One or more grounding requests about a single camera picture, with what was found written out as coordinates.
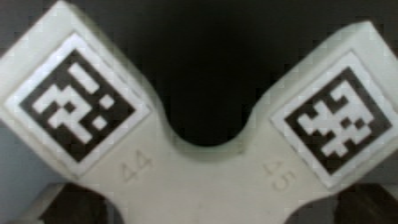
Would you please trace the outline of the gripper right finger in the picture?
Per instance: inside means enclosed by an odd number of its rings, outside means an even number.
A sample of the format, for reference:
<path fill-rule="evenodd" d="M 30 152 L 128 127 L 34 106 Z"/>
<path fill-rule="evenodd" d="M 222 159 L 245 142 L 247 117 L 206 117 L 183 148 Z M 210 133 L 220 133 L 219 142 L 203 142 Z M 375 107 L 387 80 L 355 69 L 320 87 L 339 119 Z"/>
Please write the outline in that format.
<path fill-rule="evenodd" d="M 286 224 L 398 224 L 398 185 L 355 184 L 300 207 Z"/>

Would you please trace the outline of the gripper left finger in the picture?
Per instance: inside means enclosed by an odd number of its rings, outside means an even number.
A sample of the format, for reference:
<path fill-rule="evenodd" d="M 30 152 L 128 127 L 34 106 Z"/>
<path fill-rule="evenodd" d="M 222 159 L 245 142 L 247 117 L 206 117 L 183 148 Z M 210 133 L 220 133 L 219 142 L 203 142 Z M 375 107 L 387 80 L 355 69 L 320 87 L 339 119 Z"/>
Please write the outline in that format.
<path fill-rule="evenodd" d="M 85 187 L 52 183 L 12 224 L 117 224 L 115 209 Z"/>

